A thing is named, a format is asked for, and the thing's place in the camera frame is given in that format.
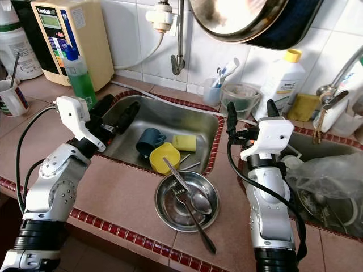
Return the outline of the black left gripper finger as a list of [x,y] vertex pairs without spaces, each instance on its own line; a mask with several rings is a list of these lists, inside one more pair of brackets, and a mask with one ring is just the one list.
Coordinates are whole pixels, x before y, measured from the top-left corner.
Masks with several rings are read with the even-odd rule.
[[116,134],[123,134],[130,127],[138,111],[140,111],[140,102],[134,101],[120,114],[116,123]]
[[113,106],[114,99],[112,94],[107,94],[99,99],[89,111],[91,122],[102,122],[102,117]]

